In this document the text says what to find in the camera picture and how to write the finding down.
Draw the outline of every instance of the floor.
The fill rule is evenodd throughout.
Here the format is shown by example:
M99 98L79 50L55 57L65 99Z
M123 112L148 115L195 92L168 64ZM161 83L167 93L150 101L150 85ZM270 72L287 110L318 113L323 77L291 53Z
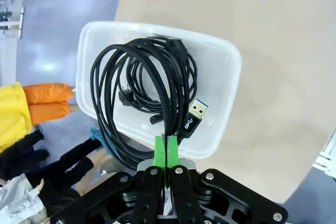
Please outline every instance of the floor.
M117 4L118 0L24 0L17 80L23 85L39 82L74 85L82 27L94 20L113 20ZM51 150L48 162L86 140L90 127L95 125L95 120L81 112L43 124L46 140L39 145ZM289 221L294 224L334 224L336 182L312 168L285 207L290 213Z

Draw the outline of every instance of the table top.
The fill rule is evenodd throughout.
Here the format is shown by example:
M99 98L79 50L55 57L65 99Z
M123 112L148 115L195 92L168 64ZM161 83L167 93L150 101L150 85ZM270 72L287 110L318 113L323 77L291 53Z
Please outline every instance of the table top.
M243 67L214 155L221 172L282 203L335 127L335 0L120 0L116 20L227 39Z

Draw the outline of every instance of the translucent white plastic bin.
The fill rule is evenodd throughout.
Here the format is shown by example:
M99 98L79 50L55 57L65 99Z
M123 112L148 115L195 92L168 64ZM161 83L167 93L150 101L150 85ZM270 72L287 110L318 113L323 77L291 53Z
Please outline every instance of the translucent white plastic bin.
M236 95L242 61L237 48L227 40L176 28L131 22L93 22L83 28L78 48L76 97L79 107L93 118L96 113L90 94L90 71L97 55L108 45L125 44L135 38L162 35L182 39L198 68L197 95L209 106L201 124L189 139L184 139L179 154L195 159L212 155L222 140ZM108 56L101 64L105 66ZM125 76L121 83L126 83ZM146 89L155 96L149 77ZM123 106L115 100L114 121L118 130L149 144L163 132L163 122L151 125L152 114Z

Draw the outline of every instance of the screw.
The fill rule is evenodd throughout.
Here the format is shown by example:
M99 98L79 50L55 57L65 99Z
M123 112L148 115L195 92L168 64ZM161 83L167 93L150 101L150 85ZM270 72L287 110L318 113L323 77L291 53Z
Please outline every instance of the screw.
M127 182L127 180L128 180L128 177L123 176L123 177L121 177L120 182L124 183L124 182Z
M177 174L181 174L181 173L183 173L183 169L182 168L176 168L175 172Z
M276 213L273 215L273 220L275 220L275 221L282 221L282 214L276 212Z
M208 180L213 180L214 179L214 175L212 173L208 173L206 176L205 176L206 179Z
M151 174L152 174L152 175L156 175L156 174L157 174L157 171L158 171L158 169L151 169Z

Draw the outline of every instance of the usb-a plug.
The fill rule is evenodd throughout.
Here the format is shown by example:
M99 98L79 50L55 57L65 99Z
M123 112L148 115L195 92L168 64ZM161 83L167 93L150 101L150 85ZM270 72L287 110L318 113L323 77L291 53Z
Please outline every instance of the usb-a plug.
M201 102L200 100L194 101L193 105L191 105L187 115L184 118L183 126L180 131L179 141L184 138L189 138L198 127L202 120L202 116L207 110L208 105Z

